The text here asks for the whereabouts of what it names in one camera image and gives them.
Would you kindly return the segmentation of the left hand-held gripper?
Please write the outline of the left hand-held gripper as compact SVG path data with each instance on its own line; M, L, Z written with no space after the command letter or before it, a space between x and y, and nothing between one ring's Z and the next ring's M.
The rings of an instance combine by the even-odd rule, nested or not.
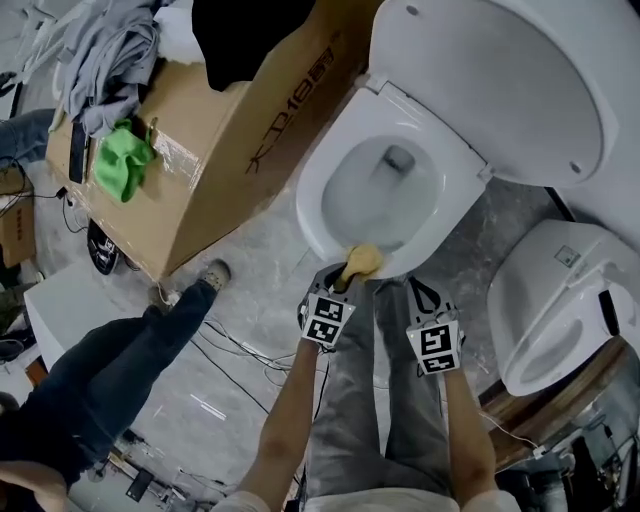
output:
M356 307L346 300L360 300L365 293L367 280L351 277L344 291L346 299L331 295L336 288L343 288L341 276L345 263L334 263L314 277L314 292L309 293L298 310L301 336L320 346L334 346Z

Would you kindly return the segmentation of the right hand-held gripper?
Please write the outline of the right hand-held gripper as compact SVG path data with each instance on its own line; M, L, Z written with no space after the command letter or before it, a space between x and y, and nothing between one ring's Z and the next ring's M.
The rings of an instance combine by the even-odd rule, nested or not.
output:
M406 335L421 370L431 375L459 369L465 333L449 292L435 281L409 278L407 302L411 326ZM423 322L423 314L434 317Z

